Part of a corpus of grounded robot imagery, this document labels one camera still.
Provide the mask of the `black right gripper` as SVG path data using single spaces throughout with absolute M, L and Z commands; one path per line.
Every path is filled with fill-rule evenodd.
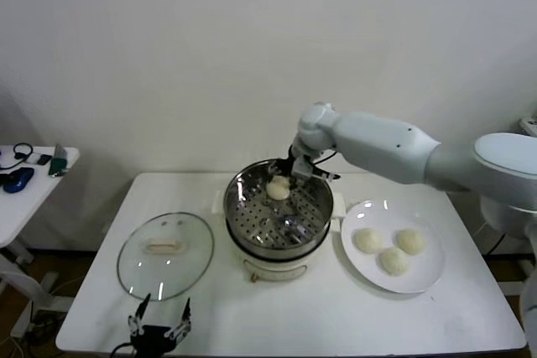
M 300 144 L 292 144 L 289 147 L 288 158 L 274 159 L 268 165 L 269 175 L 289 176 L 300 174 L 303 168 L 303 149 Z M 293 175 L 289 177 L 289 189 L 297 189 L 302 184 L 302 179 Z

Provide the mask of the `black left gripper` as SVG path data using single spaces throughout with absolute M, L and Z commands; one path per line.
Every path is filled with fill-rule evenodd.
M 181 321 L 174 328 L 143 325 L 143 315 L 150 301 L 150 293 L 143 299 L 134 315 L 128 316 L 130 341 L 136 354 L 166 354 L 177 346 L 175 339 L 184 339 L 191 330 L 190 298 L 187 299 Z

